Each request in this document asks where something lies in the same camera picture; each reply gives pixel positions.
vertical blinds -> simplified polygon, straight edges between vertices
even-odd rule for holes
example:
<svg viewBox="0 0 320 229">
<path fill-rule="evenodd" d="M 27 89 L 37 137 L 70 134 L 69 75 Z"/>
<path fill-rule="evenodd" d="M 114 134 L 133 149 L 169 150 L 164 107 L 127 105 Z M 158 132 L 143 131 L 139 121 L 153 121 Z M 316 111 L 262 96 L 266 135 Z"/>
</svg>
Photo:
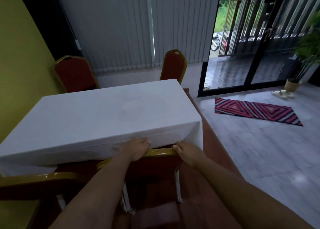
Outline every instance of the vertical blinds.
<svg viewBox="0 0 320 229">
<path fill-rule="evenodd" d="M 179 49 L 207 61 L 218 0 L 61 0 L 95 73 L 161 66 Z"/>
<path fill-rule="evenodd" d="M 155 65 L 179 49 L 188 63 L 208 61 L 219 0 L 151 0 Z"/>
<path fill-rule="evenodd" d="M 152 67 L 147 0 L 61 0 L 94 72 Z"/>
</svg>

hand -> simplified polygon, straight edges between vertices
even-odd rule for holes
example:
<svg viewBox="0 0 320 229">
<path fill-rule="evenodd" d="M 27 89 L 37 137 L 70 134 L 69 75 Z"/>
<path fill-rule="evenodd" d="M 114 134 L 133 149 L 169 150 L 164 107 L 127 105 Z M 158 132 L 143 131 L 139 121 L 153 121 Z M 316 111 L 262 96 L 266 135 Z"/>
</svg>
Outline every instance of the hand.
<svg viewBox="0 0 320 229">
<path fill-rule="evenodd" d="M 206 158 L 204 152 L 191 142 L 178 141 L 173 149 L 179 154 L 181 159 L 191 167 L 195 167 Z"/>
<path fill-rule="evenodd" d="M 130 161 L 134 162 L 142 158 L 150 146 L 151 143 L 148 141 L 148 138 L 134 138 L 123 145 L 120 153 L 129 156 Z"/>
</svg>

rug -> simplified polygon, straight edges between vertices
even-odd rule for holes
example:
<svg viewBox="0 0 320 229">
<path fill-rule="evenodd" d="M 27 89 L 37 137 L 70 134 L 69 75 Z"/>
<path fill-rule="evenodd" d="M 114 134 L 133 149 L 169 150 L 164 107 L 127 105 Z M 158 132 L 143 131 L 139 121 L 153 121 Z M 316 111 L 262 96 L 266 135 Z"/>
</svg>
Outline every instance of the rug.
<svg viewBox="0 0 320 229">
<path fill-rule="evenodd" d="M 215 98 L 214 111 L 219 114 L 303 126 L 293 109 L 288 106 Z"/>
</svg>

potted plant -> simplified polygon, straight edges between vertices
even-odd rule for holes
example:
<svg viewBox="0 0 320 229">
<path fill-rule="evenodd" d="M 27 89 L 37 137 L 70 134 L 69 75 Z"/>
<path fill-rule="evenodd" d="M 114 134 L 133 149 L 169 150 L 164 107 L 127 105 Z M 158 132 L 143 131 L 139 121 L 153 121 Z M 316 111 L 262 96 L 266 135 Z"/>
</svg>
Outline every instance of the potted plant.
<svg viewBox="0 0 320 229">
<path fill-rule="evenodd" d="M 308 27 L 311 27 L 311 31 L 301 38 L 296 50 L 302 64 L 301 68 L 295 77 L 287 79 L 285 84 L 284 89 L 289 92 L 296 91 L 301 78 L 309 68 L 315 63 L 320 63 L 320 11 L 314 13 Z"/>
</svg>

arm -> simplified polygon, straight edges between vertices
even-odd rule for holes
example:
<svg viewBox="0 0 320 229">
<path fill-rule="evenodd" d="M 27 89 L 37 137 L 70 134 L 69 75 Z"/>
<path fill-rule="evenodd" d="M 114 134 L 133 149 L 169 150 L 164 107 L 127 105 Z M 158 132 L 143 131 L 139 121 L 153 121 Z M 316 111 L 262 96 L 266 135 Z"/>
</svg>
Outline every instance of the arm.
<svg viewBox="0 0 320 229">
<path fill-rule="evenodd" d="M 129 164 L 140 159 L 149 148 L 147 138 L 127 142 L 74 197 L 50 229 L 111 228 Z"/>
<path fill-rule="evenodd" d="M 313 228 L 270 195 L 207 158 L 196 145 L 181 141 L 173 148 L 202 173 L 243 228 Z"/>
</svg>

